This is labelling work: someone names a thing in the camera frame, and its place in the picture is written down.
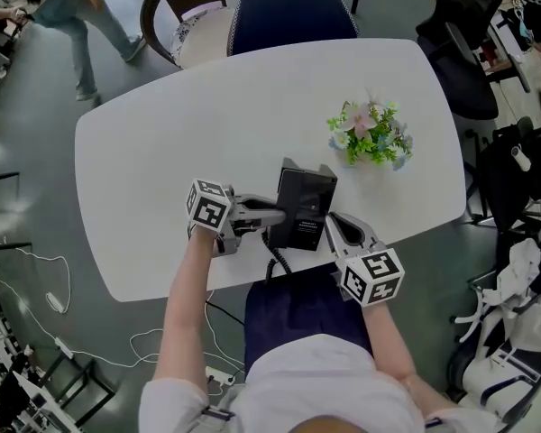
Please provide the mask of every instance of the navy chair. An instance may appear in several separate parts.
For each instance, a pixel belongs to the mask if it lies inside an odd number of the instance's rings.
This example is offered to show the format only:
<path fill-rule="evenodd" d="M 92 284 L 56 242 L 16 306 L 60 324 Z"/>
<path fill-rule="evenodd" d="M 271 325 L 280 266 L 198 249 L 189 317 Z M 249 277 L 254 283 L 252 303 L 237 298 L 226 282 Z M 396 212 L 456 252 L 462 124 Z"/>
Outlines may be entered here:
<path fill-rule="evenodd" d="M 343 0 L 240 0 L 227 55 L 358 36 L 357 26 Z"/>

